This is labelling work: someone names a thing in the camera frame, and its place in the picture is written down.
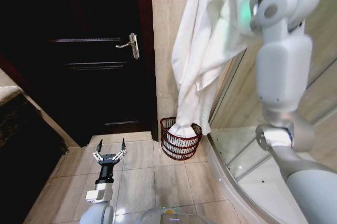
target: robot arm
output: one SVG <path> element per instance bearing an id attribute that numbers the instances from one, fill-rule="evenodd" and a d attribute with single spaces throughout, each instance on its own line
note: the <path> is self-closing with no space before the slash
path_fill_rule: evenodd
<path id="1" fill-rule="evenodd" d="M 271 153 L 285 183 L 307 221 L 337 223 L 337 174 L 295 152 L 313 147 L 312 126 L 297 108 L 308 82 L 312 41 L 304 21 L 319 0 L 258 0 L 251 20 L 262 33 L 263 46 L 256 58 L 257 96 L 268 125 L 259 125 L 256 139 Z"/>
<path id="2" fill-rule="evenodd" d="M 101 155 L 102 142 L 97 145 L 93 156 L 101 165 L 101 172 L 95 182 L 95 190 L 88 191 L 85 200 L 94 203 L 80 220 L 80 224 L 111 224 L 114 217 L 114 209 L 110 206 L 112 199 L 113 168 L 126 155 L 123 139 L 122 149 L 117 154 Z"/>

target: beige tile wall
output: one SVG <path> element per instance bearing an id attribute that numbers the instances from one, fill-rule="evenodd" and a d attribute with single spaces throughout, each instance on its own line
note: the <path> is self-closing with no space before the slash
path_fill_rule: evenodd
<path id="1" fill-rule="evenodd" d="M 186 0 L 152 0 L 158 121 L 177 112 L 171 53 L 185 4 Z"/>

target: door frame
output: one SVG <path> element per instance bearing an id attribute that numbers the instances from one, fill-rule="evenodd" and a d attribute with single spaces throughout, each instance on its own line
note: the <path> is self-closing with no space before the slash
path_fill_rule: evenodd
<path id="1" fill-rule="evenodd" d="M 139 7 L 139 22 L 143 41 L 142 56 L 145 61 L 146 82 L 148 85 L 148 99 L 150 104 L 151 134 L 152 139 L 158 141 L 158 118 L 157 118 L 157 96 L 156 96 L 156 76 L 155 76 L 155 58 L 154 58 L 154 38 L 153 38 L 153 15 L 152 0 L 137 0 Z M 34 86 L 29 83 L 20 72 L 0 53 L 0 66 L 2 70 L 12 78 L 19 86 L 32 97 L 44 110 L 48 111 L 48 106 L 43 102 L 35 91 Z M 62 122 L 55 120 L 61 127 Z"/>

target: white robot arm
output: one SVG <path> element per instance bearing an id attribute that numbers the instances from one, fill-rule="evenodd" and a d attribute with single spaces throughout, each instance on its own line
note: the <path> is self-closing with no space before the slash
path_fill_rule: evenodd
<path id="1" fill-rule="evenodd" d="M 259 125 L 256 139 L 269 151 L 294 199 L 310 224 L 337 223 L 337 174 L 295 152 L 313 147 L 311 125 L 298 113 L 310 69 L 312 41 L 304 21 L 319 0 L 258 0 L 251 21 L 263 35 L 256 58 L 257 96 L 268 125 Z"/>

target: green light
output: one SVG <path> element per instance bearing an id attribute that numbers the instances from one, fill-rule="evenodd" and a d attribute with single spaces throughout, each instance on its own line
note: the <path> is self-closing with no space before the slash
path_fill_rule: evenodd
<path id="1" fill-rule="evenodd" d="M 249 25 L 251 21 L 251 9 L 249 6 L 249 1 L 244 1 L 240 8 L 240 23 L 242 26 Z"/>

